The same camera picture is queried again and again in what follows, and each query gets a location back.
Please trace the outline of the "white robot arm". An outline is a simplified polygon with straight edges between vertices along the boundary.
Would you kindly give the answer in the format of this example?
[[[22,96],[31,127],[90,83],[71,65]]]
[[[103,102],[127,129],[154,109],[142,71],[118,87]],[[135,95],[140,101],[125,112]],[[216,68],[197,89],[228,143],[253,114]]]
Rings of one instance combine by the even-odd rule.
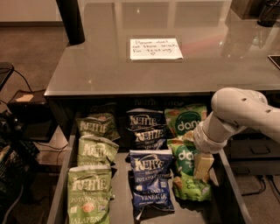
[[[224,87],[211,100],[212,112],[193,130],[193,143],[199,154],[194,158],[193,177],[204,180],[228,139],[246,128],[258,130],[280,142],[280,109],[268,104],[255,90]]]

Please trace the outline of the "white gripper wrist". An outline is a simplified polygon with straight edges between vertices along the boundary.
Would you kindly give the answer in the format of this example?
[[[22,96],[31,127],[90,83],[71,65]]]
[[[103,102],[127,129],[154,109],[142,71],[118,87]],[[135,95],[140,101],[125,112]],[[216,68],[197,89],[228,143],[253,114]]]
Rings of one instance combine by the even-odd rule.
[[[209,170],[214,162],[212,154],[219,153],[228,141],[216,142],[208,137],[203,130],[203,122],[200,122],[193,131],[187,131],[182,139],[184,142],[193,142],[196,149],[201,152],[194,156],[193,177],[207,183],[209,181]]]

